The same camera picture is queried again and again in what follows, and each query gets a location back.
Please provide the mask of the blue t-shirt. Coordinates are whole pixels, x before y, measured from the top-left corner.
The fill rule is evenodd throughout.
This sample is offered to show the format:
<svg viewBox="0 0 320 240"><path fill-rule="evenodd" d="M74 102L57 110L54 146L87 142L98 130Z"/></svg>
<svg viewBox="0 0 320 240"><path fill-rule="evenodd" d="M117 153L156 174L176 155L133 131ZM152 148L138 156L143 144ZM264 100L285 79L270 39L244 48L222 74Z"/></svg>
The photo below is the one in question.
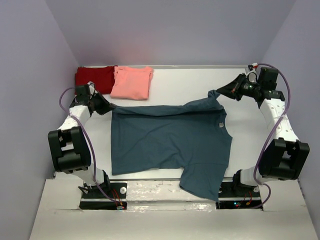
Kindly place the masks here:
<svg viewBox="0 0 320 240"><path fill-rule="evenodd" d="M179 186L217 201L232 137L215 90L184 105L118 106L111 119L113 175L182 169Z"/></svg>

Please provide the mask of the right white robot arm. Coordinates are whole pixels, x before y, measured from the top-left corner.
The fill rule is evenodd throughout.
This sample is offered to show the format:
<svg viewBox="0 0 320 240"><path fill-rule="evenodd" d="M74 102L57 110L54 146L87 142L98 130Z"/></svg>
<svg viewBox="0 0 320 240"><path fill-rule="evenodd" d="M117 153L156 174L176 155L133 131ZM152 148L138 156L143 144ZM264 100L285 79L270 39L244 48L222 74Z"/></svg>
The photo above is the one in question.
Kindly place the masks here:
<svg viewBox="0 0 320 240"><path fill-rule="evenodd" d="M274 66L253 63L247 73L239 74L217 90L236 101L242 97L254 99L269 130L255 166L233 175L233 191L252 190L270 181L296 180L310 153L309 144L299 140L287 116L291 96L276 89L277 79L282 75Z"/></svg>

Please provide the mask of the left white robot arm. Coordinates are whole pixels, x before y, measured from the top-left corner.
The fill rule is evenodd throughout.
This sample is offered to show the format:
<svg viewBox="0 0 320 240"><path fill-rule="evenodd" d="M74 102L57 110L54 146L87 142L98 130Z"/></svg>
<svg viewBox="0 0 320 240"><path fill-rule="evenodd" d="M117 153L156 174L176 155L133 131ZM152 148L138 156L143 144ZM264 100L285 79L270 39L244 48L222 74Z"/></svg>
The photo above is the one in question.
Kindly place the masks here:
<svg viewBox="0 0 320 240"><path fill-rule="evenodd" d="M59 107L66 113L62 125L48 133L50 154L56 172L74 175L86 184L84 192L98 190L105 198L115 202L108 194L112 192L107 173L97 167L92 141L85 130L86 122L93 113L104 115L116 108L98 92L92 81L71 87L74 98L66 108L62 98Z"/></svg>

